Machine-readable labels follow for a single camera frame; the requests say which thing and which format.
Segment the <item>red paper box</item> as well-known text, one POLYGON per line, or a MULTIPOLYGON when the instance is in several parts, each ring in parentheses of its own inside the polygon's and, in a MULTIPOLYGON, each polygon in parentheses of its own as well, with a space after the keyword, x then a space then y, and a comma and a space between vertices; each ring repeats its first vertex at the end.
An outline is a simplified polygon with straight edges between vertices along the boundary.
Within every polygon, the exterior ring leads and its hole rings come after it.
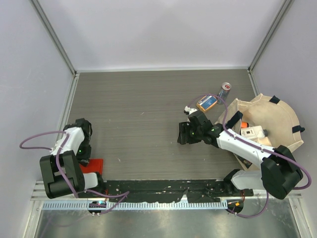
POLYGON ((103 173, 103 165, 103 159, 91 159, 86 166, 80 164, 80 168, 84 174, 98 172, 101 175, 103 173))

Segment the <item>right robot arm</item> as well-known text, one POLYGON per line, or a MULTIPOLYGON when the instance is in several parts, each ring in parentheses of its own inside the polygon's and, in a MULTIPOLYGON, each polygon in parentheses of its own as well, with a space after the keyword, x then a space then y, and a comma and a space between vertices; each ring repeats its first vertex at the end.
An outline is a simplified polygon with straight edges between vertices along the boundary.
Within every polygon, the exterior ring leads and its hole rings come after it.
POLYGON ((258 170, 234 170, 224 178, 224 191, 234 196, 241 190, 266 190, 277 199, 284 199, 302 180, 303 173, 296 165, 290 150, 260 145, 235 133, 226 125, 212 124, 206 115, 186 107, 187 121, 179 123, 177 142, 181 145, 204 142, 246 159, 258 170))

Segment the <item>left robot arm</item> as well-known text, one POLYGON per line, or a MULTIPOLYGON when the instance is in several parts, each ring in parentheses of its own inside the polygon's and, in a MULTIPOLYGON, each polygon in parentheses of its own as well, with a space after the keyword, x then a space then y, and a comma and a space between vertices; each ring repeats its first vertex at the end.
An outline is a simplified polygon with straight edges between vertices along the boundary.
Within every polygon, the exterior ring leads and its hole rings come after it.
POLYGON ((88 189, 95 198, 102 197, 106 186, 99 172, 82 172, 81 165, 88 166, 92 147, 92 125, 84 119, 64 127, 63 137, 53 151, 40 159, 40 169, 48 198, 79 194, 88 189))

